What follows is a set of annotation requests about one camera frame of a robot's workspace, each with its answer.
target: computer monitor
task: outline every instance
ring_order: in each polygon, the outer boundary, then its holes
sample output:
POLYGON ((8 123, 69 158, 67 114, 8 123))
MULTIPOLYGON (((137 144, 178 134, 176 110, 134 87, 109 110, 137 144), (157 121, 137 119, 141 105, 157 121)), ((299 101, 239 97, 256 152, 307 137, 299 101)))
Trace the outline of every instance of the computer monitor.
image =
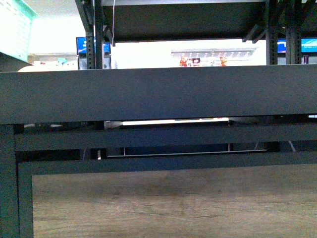
MULTIPOLYGON (((277 41, 277 52, 285 53, 286 52, 286 40, 279 39, 277 41)), ((302 39, 302 52, 303 53, 315 53, 317 52, 317 39, 308 38, 302 39)))
MULTIPOLYGON (((86 55, 87 52, 87 41, 86 37, 77 37, 76 38, 77 45, 77 55, 86 55)), ((110 43, 104 43, 104 55, 110 55, 110 43)))

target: wood surface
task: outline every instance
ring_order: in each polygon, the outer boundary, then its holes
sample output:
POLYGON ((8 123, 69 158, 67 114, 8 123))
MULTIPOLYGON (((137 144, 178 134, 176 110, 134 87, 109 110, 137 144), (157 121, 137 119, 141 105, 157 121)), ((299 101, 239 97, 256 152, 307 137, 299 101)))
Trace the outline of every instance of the wood surface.
POLYGON ((33 177, 35 238, 316 238, 317 165, 33 177))

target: screen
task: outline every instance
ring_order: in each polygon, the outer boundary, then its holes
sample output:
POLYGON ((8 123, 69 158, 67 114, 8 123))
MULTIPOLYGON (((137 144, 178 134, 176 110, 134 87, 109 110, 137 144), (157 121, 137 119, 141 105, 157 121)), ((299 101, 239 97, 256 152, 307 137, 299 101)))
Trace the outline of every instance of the screen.
POLYGON ((302 52, 317 52, 317 39, 302 39, 302 52))
MULTIPOLYGON (((277 52, 278 53, 286 52, 285 39, 279 39, 277 41, 277 52)), ((303 53, 317 52, 317 39, 302 39, 302 52, 303 53)))
POLYGON ((277 40, 277 52, 286 53, 286 40, 284 39, 277 40))
MULTIPOLYGON (((85 54, 87 52, 86 37, 77 37, 77 54, 85 54)), ((110 43, 104 43, 104 52, 110 53, 110 43)))

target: desk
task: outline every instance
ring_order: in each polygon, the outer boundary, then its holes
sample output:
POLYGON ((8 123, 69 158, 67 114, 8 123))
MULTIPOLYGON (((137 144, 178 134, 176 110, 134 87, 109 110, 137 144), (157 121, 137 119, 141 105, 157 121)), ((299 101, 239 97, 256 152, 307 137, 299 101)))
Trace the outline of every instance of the desk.
POLYGON ((0 73, 2 236, 33 236, 33 175, 305 164, 316 163, 317 155, 300 151, 19 163, 16 153, 32 150, 317 140, 315 123, 33 134, 15 133, 19 125, 314 115, 316 75, 315 65, 0 73))

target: wire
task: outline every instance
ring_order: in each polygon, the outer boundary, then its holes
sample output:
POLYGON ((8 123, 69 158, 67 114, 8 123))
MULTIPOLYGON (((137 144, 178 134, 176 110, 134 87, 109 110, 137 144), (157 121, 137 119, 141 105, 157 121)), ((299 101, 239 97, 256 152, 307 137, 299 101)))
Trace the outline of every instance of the wire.
POLYGON ((115 6, 115 0, 113 0, 113 8, 112 8, 112 46, 114 41, 114 6, 115 6))
POLYGON ((82 159, 82 160, 85 160, 85 156, 86 156, 86 149, 87 149, 87 148, 85 148, 85 149, 84 149, 83 159, 82 159))

